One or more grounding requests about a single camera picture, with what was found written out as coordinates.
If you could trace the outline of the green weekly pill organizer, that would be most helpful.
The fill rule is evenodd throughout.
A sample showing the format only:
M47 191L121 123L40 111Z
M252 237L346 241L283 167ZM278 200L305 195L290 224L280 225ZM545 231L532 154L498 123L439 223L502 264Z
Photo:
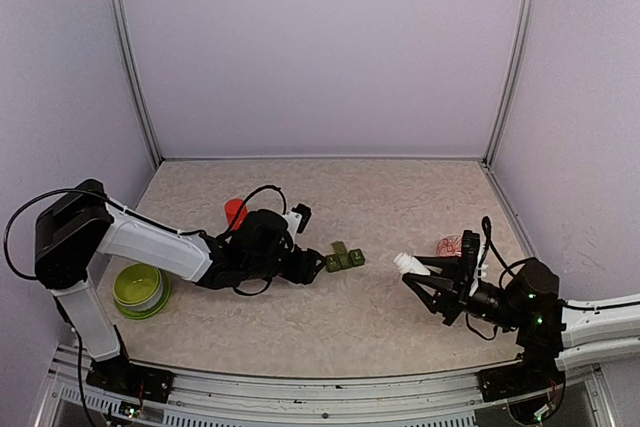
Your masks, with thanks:
M330 273L364 266L366 259L361 249L348 249L343 241L331 243L332 253L325 257L325 268Z

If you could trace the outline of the red pill bottle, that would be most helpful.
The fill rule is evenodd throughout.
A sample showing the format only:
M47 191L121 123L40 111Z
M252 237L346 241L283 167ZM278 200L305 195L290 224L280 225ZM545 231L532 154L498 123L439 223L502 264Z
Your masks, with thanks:
M237 230L248 214L248 209L243 199L231 199L224 206L228 226Z

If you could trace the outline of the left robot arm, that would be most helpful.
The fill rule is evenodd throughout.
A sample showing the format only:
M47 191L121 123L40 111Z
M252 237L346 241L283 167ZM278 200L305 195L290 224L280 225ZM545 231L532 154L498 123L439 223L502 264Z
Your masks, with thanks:
M319 252L295 240L310 209L299 204L277 213L251 211L237 230L217 236L162 225L109 198L101 182L88 179L54 192L56 202L35 223L35 276L56 299L80 335L102 377L121 392L140 381L137 365L109 320L88 267L95 254L144 263L200 287L240 290L242 283L280 277L309 285L325 265Z

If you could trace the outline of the small clear white-capped bottle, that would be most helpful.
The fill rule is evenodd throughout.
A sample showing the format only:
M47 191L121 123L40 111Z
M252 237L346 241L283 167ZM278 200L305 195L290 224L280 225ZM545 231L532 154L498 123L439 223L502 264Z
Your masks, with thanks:
M404 274L416 274L421 276L430 276L431 271L423 265L416 257L405 252L398 253L393 259L394 265L398 271Z

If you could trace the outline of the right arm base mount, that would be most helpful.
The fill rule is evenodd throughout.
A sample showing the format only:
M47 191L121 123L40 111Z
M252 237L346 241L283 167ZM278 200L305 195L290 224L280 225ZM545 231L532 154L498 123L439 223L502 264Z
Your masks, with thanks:
M566 374L554 363L543 365L526 361L483 369L476 376L484 402L531 394L566 381Z

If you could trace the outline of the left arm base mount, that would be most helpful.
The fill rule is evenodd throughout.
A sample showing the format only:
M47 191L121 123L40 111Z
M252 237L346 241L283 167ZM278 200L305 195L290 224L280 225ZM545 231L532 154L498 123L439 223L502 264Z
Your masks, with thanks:
M138 364L100 366L93 363L86 382L89 386L114 394L166 404L174 378L171 371Z

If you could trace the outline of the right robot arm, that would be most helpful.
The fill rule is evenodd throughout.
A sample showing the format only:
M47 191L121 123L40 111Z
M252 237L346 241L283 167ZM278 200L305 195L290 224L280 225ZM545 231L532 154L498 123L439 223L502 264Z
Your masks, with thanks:
M475 317L495 330L517 333L523 360L511 380L523 391L535 389L553 365L567 371L639 354L639 296L602 301L559 297L559 277L536 258L516 262L504 287L482 279L484 266L473 257L394 258L401 280L443 323Z

